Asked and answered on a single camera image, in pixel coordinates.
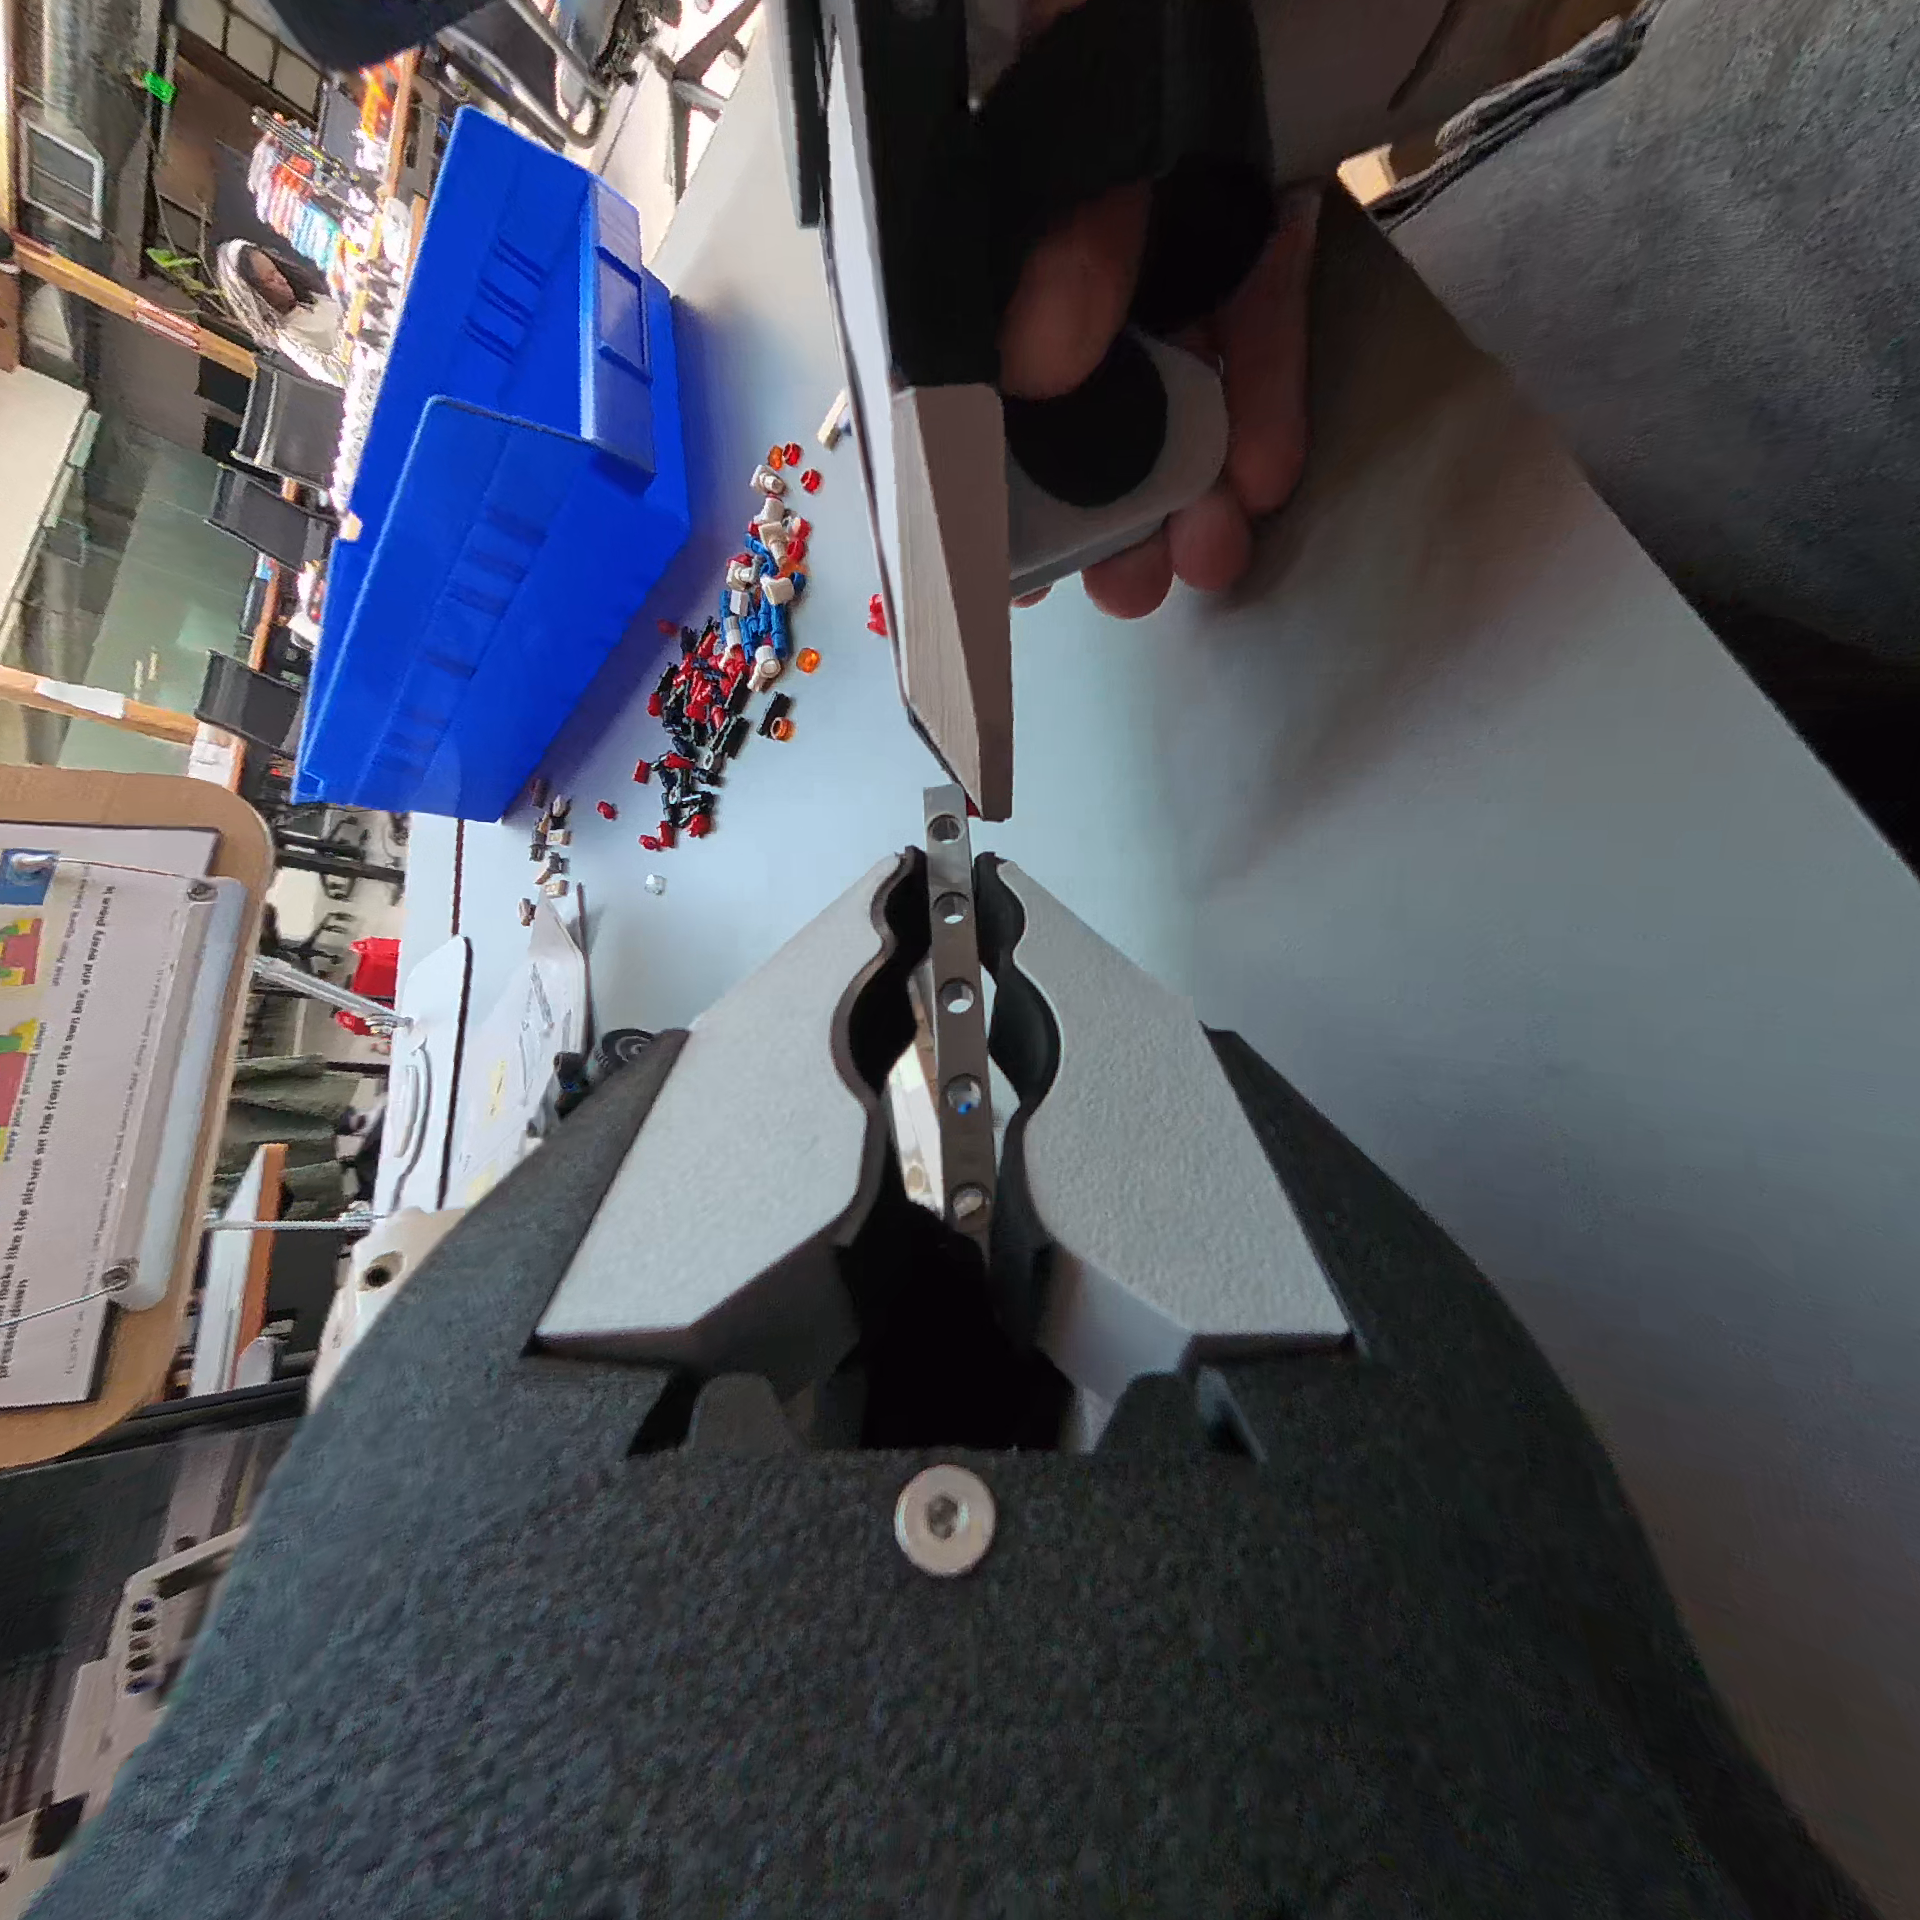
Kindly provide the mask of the instruction booklet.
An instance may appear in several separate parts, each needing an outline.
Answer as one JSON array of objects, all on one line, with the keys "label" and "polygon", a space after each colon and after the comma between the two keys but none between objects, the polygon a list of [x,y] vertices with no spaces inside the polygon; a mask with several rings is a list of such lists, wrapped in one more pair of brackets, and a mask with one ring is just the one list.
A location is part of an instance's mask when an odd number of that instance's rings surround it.
[{"label": "instruction booklet", "polygon": [[465,1042],[462,1093],[449,1152],[449,1200],[473,1205],[555,1127],[555,1060],[587,1042],[587,960],[579,917],[543,895],[522,925],[507,981]]}]

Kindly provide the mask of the person's right hand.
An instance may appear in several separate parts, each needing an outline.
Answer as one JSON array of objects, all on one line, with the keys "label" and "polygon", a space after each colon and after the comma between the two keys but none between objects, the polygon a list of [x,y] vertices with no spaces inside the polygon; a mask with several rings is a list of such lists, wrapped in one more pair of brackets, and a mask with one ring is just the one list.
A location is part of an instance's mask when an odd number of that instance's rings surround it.
[{"label": "person's right hand", "polygon": [[[1183,335],[1221,376],[1227,456],[1208,494],[1085,572],[1086,597],[1104,614],[1147,617],[1174,585],[1234,586],[1254,565],[1259,522],[1298,487],[1311,422],[1312,254],[1326,192],[1326,178],[1286,186],[1256,266]],[[1093,374],[1129,316],[1150,200],[1147,182],[1118,184],[1072,207],[1030,249],[1000,319],[1007,392],[1058,398]]]}]

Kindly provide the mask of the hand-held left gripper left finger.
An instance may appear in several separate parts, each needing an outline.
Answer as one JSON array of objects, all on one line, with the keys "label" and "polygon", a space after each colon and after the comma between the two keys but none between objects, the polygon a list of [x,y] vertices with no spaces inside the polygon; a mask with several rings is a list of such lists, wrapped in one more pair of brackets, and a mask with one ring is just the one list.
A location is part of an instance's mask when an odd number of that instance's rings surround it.
[{"label": "hand-held left gripper left finger", "polygon": [[856,1445],[867,1378],[843,1252],[890,1159],[879,1082],[925,949],[925,854],[856,879],[695,1017],[535,1326],[535,1349],[769,1385]]}]

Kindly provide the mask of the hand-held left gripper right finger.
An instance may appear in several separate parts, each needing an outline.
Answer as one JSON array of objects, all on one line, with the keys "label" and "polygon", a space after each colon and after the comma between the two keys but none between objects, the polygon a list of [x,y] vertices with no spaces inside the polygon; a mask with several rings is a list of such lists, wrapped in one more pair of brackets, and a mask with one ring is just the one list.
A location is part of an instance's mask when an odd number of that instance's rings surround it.
[{"label": "hand-held left gripper right finger", "polygon": [[1354,1326],[1194,1000],[1034,873],[975,866],[1000,1121],[991,1277],[1062,1378],[1062,1445],[1123,1392],[1219,1361],[1336,1352]]}]

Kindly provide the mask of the person's grey pants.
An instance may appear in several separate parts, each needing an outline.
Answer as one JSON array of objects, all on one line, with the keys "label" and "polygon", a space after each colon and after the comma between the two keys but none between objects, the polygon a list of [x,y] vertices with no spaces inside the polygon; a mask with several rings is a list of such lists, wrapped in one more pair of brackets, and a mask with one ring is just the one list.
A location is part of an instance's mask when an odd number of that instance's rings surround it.
[{"label": "person's grey pants", "polygon": [[1375,206],[1706,614],[1915,668],[1919,4],[1611,4]]}]

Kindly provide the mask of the blue plastic bin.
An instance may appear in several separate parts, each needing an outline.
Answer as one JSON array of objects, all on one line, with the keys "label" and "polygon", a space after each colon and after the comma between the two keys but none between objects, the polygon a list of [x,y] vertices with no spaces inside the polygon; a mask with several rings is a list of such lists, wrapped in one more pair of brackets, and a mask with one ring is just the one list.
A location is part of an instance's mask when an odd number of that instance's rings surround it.
[{"label": "blue plastic bin", "polygon": [[461,110],[327,556],[298,802],[499,820],[688,540],[638,212]]}]

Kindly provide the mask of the cluster of grey lego tiles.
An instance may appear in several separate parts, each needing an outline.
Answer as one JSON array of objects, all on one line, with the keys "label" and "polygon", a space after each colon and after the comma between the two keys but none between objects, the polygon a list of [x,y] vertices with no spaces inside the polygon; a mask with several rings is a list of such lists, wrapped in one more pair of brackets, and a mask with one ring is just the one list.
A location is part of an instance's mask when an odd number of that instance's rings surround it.
[{"label": "cluster of grey lego tiles", "polygon": [[528,834],[528,892],[517,903],[517,920],[531,927],[539,905],[570,898],[571,794],[535,784],[535,822]]}]

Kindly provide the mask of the wooden framed sign stand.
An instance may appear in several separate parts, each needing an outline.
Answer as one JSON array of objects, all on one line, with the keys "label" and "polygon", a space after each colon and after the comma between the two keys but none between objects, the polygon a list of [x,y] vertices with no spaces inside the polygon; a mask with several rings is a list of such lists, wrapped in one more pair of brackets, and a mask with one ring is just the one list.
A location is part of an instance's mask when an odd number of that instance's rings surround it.
[{"label": "wooden framed sign stand", "polygon": [[179,775],[5,765],[2,1462],[161,1396],[253,989],[440,1029],[262,953],[270,826]]}]

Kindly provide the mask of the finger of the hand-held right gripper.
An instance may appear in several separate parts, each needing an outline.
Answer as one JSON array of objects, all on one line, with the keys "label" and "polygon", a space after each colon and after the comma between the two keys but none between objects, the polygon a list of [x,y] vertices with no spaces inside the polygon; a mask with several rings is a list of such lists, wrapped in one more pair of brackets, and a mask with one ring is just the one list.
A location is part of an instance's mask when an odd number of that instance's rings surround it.
[{"label": "finger of the hand-held right gripper", "polygon": [[982,817],[1015,804],[1010,505],[987,386],[895,398],[897,661],[904,701]]}]

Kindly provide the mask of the grey lego beam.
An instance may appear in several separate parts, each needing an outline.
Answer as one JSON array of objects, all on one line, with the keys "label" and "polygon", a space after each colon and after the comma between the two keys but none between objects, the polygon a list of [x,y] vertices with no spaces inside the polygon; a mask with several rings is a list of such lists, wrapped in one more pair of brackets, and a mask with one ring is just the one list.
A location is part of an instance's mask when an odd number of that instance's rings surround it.
[{"label": "grey lego beam", "polygon": [[997,1205],[993,1056],[977,938],[969,794],[961,784],[925,793],[928,887],[928,1021],[933,1108],[942,1140],[945,1217],[985,1257]]}]

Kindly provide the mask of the lego set box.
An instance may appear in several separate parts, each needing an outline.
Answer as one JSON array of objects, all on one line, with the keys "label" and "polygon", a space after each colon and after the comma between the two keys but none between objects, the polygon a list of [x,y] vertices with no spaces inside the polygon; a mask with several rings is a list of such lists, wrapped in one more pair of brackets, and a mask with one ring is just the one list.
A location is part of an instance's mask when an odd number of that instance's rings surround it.
[{"label": "lego set box", "polygon": [[166,1716],[296,1429],[179,1426],[5,1473],[5,1916]]}]

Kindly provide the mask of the pile of small lego pieces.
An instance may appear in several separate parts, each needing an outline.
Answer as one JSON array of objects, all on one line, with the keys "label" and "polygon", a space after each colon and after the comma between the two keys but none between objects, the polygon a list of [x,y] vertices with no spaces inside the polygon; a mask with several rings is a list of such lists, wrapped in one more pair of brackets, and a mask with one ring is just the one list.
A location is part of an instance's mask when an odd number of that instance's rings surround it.
[{"label": "pile of small lego pieces", "polygon": [[808,721],[835,694],[840,543],[862,543],[851,453],[830,453],[781,392],[688,399],[690,530],[599,668],[570,776],[577,873],[671,873],[713,848],[757,776],[795,776]]}]

